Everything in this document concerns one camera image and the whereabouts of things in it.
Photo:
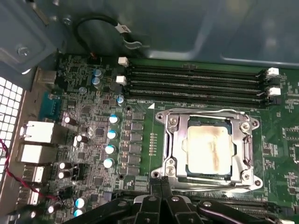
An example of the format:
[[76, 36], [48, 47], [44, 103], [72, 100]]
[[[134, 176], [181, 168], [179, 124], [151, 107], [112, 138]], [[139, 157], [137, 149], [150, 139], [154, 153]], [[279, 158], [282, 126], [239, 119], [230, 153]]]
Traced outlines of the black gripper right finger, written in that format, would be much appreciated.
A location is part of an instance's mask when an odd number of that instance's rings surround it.
[[193, 206], [190, 200], [173, 195], [168, 177], [161, 178], [161, 194], [176, 224], [286, 224], [286, 219], [254, 217], [217, 201]]

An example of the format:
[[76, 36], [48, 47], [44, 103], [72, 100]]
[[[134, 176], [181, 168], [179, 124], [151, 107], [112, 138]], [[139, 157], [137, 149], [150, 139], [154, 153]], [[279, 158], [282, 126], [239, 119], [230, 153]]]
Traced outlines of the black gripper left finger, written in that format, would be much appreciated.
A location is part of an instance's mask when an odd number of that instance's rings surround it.
[[116, 198], [78, 217], [67, 224], [159, 224], [161, 223], [162, 180], [150, 180], [150, 194], [140, 195], [133, 203]]

